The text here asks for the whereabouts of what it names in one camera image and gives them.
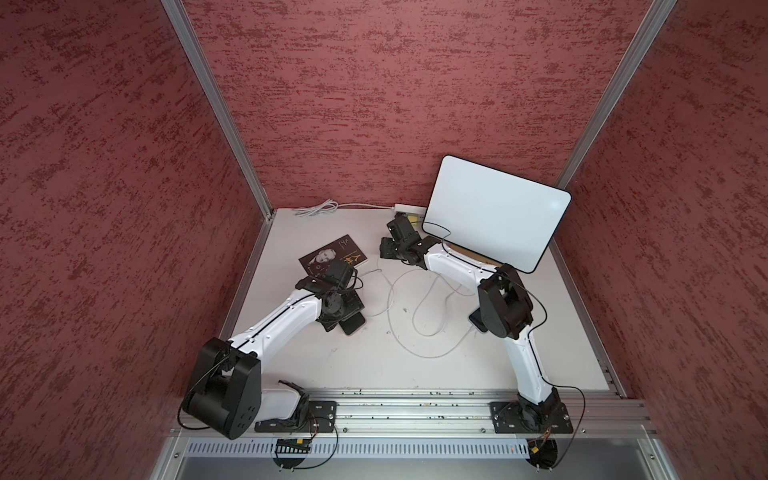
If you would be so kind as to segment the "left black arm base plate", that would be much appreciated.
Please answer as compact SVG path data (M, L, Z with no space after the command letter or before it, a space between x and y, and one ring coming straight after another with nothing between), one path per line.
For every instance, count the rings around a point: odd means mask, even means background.
M272 419L254 423L255 433L332 433L338 404L334 401L308 400L299 404L288 419Z

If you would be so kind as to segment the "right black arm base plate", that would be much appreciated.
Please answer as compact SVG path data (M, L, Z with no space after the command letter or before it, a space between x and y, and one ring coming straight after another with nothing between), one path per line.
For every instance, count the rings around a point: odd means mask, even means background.
M523 406L519 401L491 402L490 417L496 434L541 435L571 434L574 425L564 404L557 404L544 415L537 407Z

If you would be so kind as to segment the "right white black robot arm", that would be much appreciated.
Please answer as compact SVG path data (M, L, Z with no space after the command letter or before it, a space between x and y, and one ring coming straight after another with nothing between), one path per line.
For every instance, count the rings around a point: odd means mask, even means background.
M398 260L450 279L477 294L478 307L469 315L473 327L505 345L517 382L516 398L490 406L497 433L533 435L576 434L583 418L573 419L561 399L561 385L546 379L532 332L538 298L508 264L494 266L455 252L435 236L421 236L409 218L398 214L387 223L380 257Z

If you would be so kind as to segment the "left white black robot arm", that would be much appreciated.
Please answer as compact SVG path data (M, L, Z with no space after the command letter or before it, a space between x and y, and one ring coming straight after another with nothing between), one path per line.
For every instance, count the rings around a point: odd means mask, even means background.
M297 384L266 387L264 367L311 324L350 335L365 323L355 267L333 260L320 274L297 282L286 300L262 320L228 340L212 338L199 351L177 413L186 413L234 440L256 422L301 430L310 422L309 398Z

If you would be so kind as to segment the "black smartphone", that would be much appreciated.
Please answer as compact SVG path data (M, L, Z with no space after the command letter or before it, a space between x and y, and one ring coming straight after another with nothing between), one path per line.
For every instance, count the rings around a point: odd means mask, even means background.
M355 313L346 320L340 321L339 326L345 335L351 336L366 324L366 319L361 312Z
M470 323L481 333L486 333L488 331L487 327L485 326L480 309L476 309L473 311L469 316L468 319Z

